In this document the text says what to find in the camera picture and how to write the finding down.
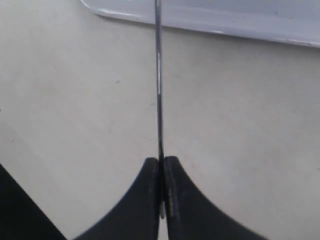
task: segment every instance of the white tray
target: white tray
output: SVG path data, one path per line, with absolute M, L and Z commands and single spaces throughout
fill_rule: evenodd
M 153 0 L 81 0 L 93 13 L 154 23 Z M 164 0 L 163 25 L 320 47 L 319 0 Z

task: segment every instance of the white surface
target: white surface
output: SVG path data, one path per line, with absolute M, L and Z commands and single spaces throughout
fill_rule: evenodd
M 81 0 L 93 13 L 154 23 L 153 0 Z M 318 0 L 163 0 L 163 24 L 320 47 Z
M 157 155 L 154 30 L 78 0 L 0 10 L 0 162 L 72 239 Z M 167 155 L 260 234 L 319 239 L 319 50 L 166 29 L 163 54 Z

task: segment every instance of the beige table surface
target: beige table surface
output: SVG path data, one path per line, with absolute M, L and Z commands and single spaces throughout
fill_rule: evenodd
M 78 0 L 0 13 L 0 163 L 72 239 L 157 155 L 154 30 Z M 163 54 L 166 154 L 245 226 L 318 240 L 320 50 L 166 29 Z

